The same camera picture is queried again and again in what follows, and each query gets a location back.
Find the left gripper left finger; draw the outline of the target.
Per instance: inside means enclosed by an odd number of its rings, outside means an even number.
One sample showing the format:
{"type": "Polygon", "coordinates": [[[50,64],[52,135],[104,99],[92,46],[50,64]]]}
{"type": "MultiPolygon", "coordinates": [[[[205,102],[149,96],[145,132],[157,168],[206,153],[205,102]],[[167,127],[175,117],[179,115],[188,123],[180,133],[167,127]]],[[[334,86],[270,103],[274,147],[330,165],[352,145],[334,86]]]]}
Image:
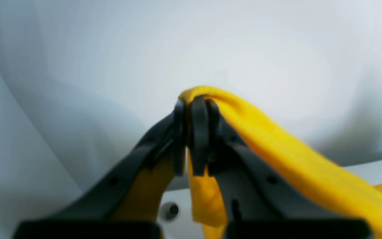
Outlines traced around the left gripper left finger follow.
{"type": "Polygon", "coordinates": [[[132,192],[143,169],[153,169],[168,159],[171,172],[184,173],[186,144],[186,104],[178,100],[170,115],[155,124],[134,149],[85,195],[67,208],[40,220],[23,221],[14,239],[159,239],[160,228],[149,220],[109,221],[132,192]]]}

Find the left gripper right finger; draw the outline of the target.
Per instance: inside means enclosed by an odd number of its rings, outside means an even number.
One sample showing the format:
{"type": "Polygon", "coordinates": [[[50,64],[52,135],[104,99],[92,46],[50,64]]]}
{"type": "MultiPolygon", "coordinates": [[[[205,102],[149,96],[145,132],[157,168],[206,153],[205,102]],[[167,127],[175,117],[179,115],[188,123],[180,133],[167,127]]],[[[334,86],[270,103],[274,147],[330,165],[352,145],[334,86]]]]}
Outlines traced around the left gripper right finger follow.
{"type": "Polygon", "coordinates": [[[298,192],[258,156],[213,100],[191,103],[194,176],[213,177],[227,214],[223,239],[372,239],[363,219],[346,218],[298,192]]]}

